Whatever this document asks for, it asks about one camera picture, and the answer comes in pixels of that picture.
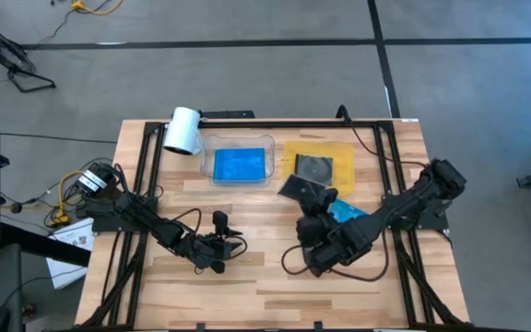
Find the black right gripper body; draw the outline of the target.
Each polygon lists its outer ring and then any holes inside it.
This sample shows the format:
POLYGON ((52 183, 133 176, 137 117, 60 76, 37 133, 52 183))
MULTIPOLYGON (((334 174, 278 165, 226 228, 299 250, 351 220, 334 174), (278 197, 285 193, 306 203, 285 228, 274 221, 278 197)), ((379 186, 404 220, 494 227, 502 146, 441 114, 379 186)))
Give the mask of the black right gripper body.
POLYGON ((327 234, 335 227, 331 214, 304 216, 296 222, 297 237, 302 246, 312 247, 324 242, 327 234))

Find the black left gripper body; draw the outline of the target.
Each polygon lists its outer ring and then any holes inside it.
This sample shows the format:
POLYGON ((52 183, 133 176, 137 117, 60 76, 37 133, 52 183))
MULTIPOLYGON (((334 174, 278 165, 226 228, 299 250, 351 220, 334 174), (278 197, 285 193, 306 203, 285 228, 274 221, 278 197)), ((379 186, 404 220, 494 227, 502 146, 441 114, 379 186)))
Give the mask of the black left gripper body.
POLYGON ((214 257, 213 246, 225 242, 224 237, 214 233, 209 235, 186 235, 183 238, 183 257, 196 267, 210 267, 214 257))

